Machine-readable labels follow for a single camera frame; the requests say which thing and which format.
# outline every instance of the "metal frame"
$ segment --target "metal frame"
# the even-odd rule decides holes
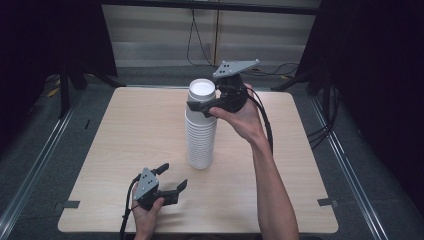
[[[204,10],[226,10],[238,12],[263,12],[263,13],[282,13],[297,15],[319,15],[327,14],[319,8],[308,7],[290,7],[278,5],[259,5],[259,4],[240,4],[209,1],[187,1],[187,0],[99,0],[100,4],[118,5],[118,6],[143,6],[143,7],[162,7],[162,8],[189,8]]]
[[[318,116],[318,120],[320,121],[321,125],[325,127],[327,122],[325,116],[323,115],[323,108],[321,103],[318,101],[317,97],[311,97],[311,101],[312,105],[314,106],[315,113]],[[374,210],[367,194],[362,188],[362,185],[359,182],[359,179],[356,176],[356,173],[353,170],[353,167],[350,164],[350,161],[347,158],[342,145],[337,139],[336,133],[334,131],[330,131],[327,138],[374,239],[388,240],[389,238],[384,231],[384,227],[380,221],[380,218],[378,217],[377,212]]]
[[[34,165],[26,176],[25,180],[19,187],[16,194],[13,196],[9,205],[6,207],[0,218],[0,240],[6,240],[9,237],[13,227],[15,226],[16,221],[18,220],[19,215],[24,209],[26,203],[29,200],[29,197],[34,190],[35,186],[38,183],[41,175],[43,174],[44,169],[47,166],[47,163],[52,155],[53,151],[56,148],[56,145],[60,141],[62,134],[64,133],[66,127],[68,126],[69,120],[71,119],[76,106],[81,99],[82,93],[77,96],[75,102],[72,104],[71,108],[63,116],[62,119],[56,123],[49,139],[38,155]]]

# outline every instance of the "hand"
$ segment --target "hand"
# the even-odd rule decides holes
[[[252,89],[252,86],[245,84],[247,88]],[[253,97],[251,90],[247,90],[249,95]],[[230,113],[222,108],[213,107],[209,109],[209,113],[217,118],[221,118],[227,121],[234,130],[249,143],[265,137],[265,133],[262,128],[262,123],[259,118],[258,108],[252,102],[247,99],[246,104],[236,113]]]
[[[132,195],[134,196],[137,189],[138,182],[135,184],[132,190]],[[136,235],[135,240],[147,240],[150,239],[156,228],[156,220],[159,210],[161,209],[164,198],[158,198],[150,211],[143,209],[138,206],[137,201],[132,201],[131,209],[133,212],[135,220]]]

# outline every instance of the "forearm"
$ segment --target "forearm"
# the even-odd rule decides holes
[[[258,220],[264,239],[298,239],[296,216],[268,141],[250,141],[256,174]]]

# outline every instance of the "wall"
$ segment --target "wall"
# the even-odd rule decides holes
[[[319,0],[229,2],[299,7],[320,4]],[[104,5],[103,12],[117,67],[190,65],[187,47],[191,10]],[[210,62],[218,64],[222,60],[256,58],[263,64],[299,62],[315,19],[213,10],[195,10],[194,15],[205,54]],[[194,27],[189,59],[195,64],[207,64]]]

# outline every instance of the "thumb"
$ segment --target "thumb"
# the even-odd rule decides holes
[[[227,112],[224,109],[219,108],[219,107],[212,107],[211,109],[209,109],[209,113],[214,115],[215,117],[221,118],[221,119],[223,119],[227,122],[231,118],[231,113],[229,113],[229,112]]]
[[[153,203],[153,206],[150,212],[153,212],[155,215],[157,215],[159,210],[162,208],[164,202],[165,202],[164,198],[156,199],[156,201]]]

